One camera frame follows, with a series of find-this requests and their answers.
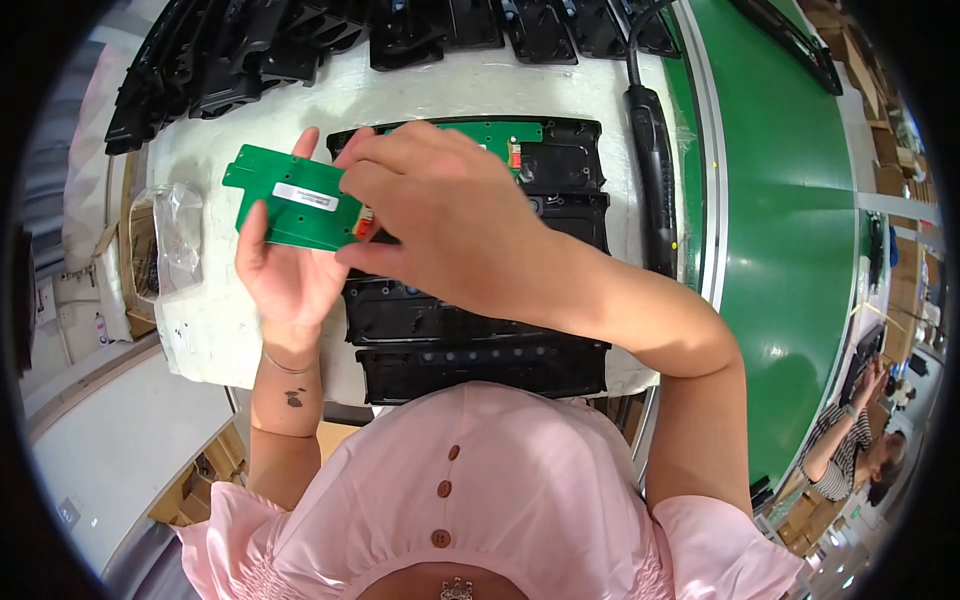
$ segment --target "necklace pendant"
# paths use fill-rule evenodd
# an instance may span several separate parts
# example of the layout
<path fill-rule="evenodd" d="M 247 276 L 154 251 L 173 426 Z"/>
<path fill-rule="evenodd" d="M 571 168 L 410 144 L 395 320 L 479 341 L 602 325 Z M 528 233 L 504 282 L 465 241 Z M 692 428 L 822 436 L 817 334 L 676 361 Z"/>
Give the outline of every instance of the necklace pendant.
<path fill-rule="evenodd" d="M 453 587 L 444 581 L 444 590 L 440 592 L 440 600 L 473 600 L 473 582 L 464 582 L 459 577 L 453 578 Z"/>

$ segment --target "striped shirt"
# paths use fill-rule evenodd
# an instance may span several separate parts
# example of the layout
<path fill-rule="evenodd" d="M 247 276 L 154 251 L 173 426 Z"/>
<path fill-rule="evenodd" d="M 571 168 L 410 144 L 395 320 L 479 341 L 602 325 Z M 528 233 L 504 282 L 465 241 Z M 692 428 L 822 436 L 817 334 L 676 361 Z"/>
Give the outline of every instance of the striped shirt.
<path fill-rule="evenodd" d="M 800 468 L 804 468 L 804 458 L 810 448 L 820 440 L 827 430 L 830 429 L 841 417 L 847 414 L 846 408 L 841 408 L 836 404 L 830 404 L 825 407 L 817 417 L 817 422 L 813 426 L 813 431 L 804 444 L 804 451 L 800 454 Z M 856 469 L 856 455 L 860 450 L 866 450 L 870 447 L 873 435 L 870 433 L 870 421 L 867 419 L 867 411 L 860 411 L 856 423 L 851 427 L 843 442 L 837 447 L 836 452 L 830 457 L 827 464 L 827 472 L 820 481 L 813 483 L 813 489 L 819 492 L 827 500 L 842 500 L 853 491 L 853 472 Z"/>

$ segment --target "spray can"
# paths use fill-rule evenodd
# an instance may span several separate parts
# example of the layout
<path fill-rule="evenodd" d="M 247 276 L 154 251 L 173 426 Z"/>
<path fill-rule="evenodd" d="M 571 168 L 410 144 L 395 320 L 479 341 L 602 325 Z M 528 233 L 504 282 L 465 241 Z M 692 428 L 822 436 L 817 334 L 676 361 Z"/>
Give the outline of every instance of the spray can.
<path fill-rule="evenodd" d="M 97 313 L 97 318 L 94 320 L 94 323 L 97 325 L 97 340 L 100 342 L 100 348 L 109 346 L 110 339 L 107 337 L 107 320 L 104 319 L 103 315 Z"/>

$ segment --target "green conveyor belt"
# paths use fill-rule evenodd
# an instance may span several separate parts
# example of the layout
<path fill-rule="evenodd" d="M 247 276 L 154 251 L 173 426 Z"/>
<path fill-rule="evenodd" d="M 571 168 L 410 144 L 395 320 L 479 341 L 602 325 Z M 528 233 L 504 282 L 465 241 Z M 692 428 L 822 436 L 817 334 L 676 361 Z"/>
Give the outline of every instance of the green conveyor belt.
<path fill-rule="evenodd" d="M 805 30 L 790 0 L 772 0 Z M 828 385 L 850 310 L 858 248 L 836 98 L 726 0 L 690 0 L 726 142 L 729 238 L 720 313 L 747 367 L 750 477 L 776 484 Z M 665 60 L 675 105 L 696 123 L 684 64 Z M 684 162 L 685 282 L 699 289 L 703 191 Z"/>

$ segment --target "hand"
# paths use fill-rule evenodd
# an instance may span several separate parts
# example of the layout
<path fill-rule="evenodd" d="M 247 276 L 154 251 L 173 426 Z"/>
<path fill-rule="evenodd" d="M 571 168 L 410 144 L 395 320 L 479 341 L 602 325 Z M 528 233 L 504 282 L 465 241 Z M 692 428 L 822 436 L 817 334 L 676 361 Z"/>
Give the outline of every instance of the hand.
<path fill-rule="evenodd" d="M 341 169 L 353 166 L 353 148 L 373 135 L 370 128 L 357 131 L 333 165 Z M 310 158 L 319 137 L 315 127 L 303 132 L 294 156 Z M 264 336 L 268 329 L 271 333 L 297 331 L 307 340 L 313 336 L 315 342 L 320 324 L 343 290 L 349 268 L 337 262 L 333 252 L 266 244 L 266 232 L 267 206 L 258 200 L 240 228 L 235 265 L 263 316 Z"/>
<path fill-rule="evenodd" d="M 867 368 L 863 370 L 860 382 L 856 386 L 856 392 L 853 394 L 851 400 L 853 408 L 855 408 L 857 412 L 862 411 L 870 402 L 870 398 L 876 394 L 877 388 L 886 385 L 886 383 L 887 373 L 883 369 L 883 364 L 880 362 L 879 357 L 875 357 L 870 361 L 870 364 L 867 365 Z"/>
<path fill-rule="evenodd" d="M 475 141 L 414 121 L 357 143 L 353 157 L 341 189 L 401 244 L 346 246 L 337 252 L 344 265 L 527 323 L 542 323 L 538 301 L 546 292 L 538 278 L 569 294 L 572 282 L 551 265 L 572 259 L 562 244 L 588 246 L 548 229 L 503 161 Z"/>

